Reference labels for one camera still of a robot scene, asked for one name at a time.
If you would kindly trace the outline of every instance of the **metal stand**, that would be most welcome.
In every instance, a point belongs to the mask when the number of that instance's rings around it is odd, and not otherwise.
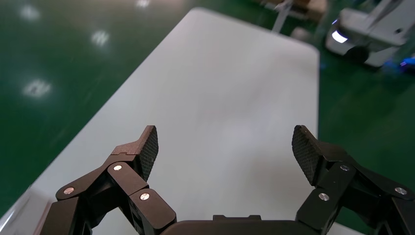
[[[141,235],[324,235],[341,207],[360,215],[377,235],[415,235],[415,194],[360,166],[339,146],[320,142],[305,126],[294,129],[294,156],[314,189],[296,220],[259,215],[181,221],[146,180],[159,147],[155,126],[136,142],[117,146],[96,170],[56,193],[41,235],[90,235],[105,214],[120,208]]]
[[[291,7],[293,6],[293,0],[285,0],[275,7],[278,11],[277,19],[275,20],[272,31],[279,33],[284,25],[285,19],[290,13]]]

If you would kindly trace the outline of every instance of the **textured finger pad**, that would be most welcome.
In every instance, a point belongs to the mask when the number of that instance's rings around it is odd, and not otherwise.
[[[148,139],[146,140],[140,154],[141,170],[143,173],[143,180],[147,182],[150,176],[151,169],[153,168],[154,161],[156,160],[159,152],[159,143],[157,137],[156,127],[153,127]]]
[[[313,140],[315,138],[305,126],[298,125],[294,128],[291,143],[294,157],[312,186],[315,184],[313,181],[320,158],[320,154],[318,154],[317,149],[312,144]]]

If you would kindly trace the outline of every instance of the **green epoxy floor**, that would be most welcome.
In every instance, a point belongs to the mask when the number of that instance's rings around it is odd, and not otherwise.
[[[1,214],[191,8],[265,28],[276,18],[250,0],[150,0],[145,8],[143,2],[0,0]],[[308,42],[321,51],[319,138],[415,189],[415,77],[369,70],[323,48],[330,23],[348,5],[333,0],[321,24],[289,19],[282,31],[310,30]],[[368,231],[350,211],[338,222]]]

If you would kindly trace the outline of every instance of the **white light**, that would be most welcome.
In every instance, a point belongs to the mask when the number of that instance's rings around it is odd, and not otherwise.
[[[339,43],[344,43],[345,41],[347,41],[347,38],[343,37],[342,35],[340,35],[339,32],[334,31],[331,36],[333,37],[334,40],[336,40]]]
[[[150,4],[150,0],[137,0],[136,6],[138,7],[148,7],[148,5]]]
[[[6,219],[6,221],[0,226],[0,232],[4,229],[4,227],[6,226],[7,222],[9,222],[10,218],[13,216],[14,211],[12,211],[9,215],[9,217]]]
[[[34,80],[23,88],[23,94],[34,98],[39,98],[49,92],[49,90],[50,84],[42,80]]]
[[[110,35],[107,32],[99,30],[92,34],[91,41],[98,46],[103,46],[109,38]]]
[[[28,21],[35,21],[40,18],[40,12],[31,5],[25,5],[20,10],[20,16]]]

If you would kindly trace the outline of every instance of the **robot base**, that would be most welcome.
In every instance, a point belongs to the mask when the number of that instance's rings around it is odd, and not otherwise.
[[[340,35],[335,25],[332,25],[327,34],[325,47],[335,54],[344,55],[352,61],[373,67],[381,67],[399,49],[399,47],[390,46],[380,51],[370,51],[368,48],[359,46],[353,40]]]

